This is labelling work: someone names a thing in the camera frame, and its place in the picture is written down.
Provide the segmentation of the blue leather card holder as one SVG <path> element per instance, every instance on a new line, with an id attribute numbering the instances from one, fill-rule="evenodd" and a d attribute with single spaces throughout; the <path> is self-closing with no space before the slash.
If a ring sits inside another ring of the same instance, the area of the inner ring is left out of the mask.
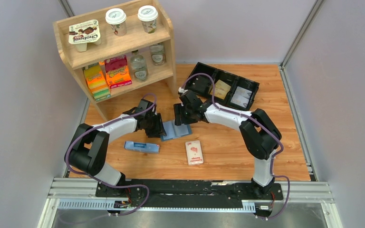
<path id="1" fill-rule="evenodd" d="M 163 126 L 166 136 L 161 136 L 162 142 L 192 134 L 190 125 L 181 124 L 177 126 L 174 124 L 174 120 L 163 122 Z"/>

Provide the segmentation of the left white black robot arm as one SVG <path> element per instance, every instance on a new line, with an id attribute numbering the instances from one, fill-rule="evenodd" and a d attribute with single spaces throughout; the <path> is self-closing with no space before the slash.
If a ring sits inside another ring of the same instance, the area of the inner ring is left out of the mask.
<path id="1" fill-rule="evenodd" d="M 141 99 L 138 106 L 102 124 L 78 126 L 64 161 L 71 172 L 87 175 L 108 185 L 115 197 L 124 195 L 124 174 L 106 162 L 108 145 L 129 133 L 144 130 L 149 138 L 160 138 L 166 132 L 156 103 Z"/>

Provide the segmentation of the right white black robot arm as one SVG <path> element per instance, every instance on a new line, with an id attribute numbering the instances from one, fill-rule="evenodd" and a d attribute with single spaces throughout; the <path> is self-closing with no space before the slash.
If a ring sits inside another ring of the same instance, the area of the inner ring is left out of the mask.
<path id="1" fill-rule="evenodd" d="M 281 146 L 282 135 L 262 109 L 239 111 L 214 103 L 211 99 L 203 102 L 193 91 L 179 88 L 181 103 L 174 105 L 174 123 L 177 126 L 197 122 L 220 124 L 239 131 L 247 150 L 255 159 L 252 181 L 253 195 L 264 199 L 271 193 L 272 157 Z"/>

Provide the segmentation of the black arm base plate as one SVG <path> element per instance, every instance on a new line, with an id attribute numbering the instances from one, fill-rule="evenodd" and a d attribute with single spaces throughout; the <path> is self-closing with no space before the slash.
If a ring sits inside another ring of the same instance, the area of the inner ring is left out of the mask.
<path id="1" fill-rule="evenodd" d="M 103 184 L 97 197 L 126 197 L 132 206 L 143 203 L 155 208 L 237 209 L 243 200 L 283 200 L 282 187 L 274 183 L 268 192 L 256 190 L 251 182 L 226 183 L 201 180 L 129 179 L 121 183 L 129 188 L 113 189 Z"/>

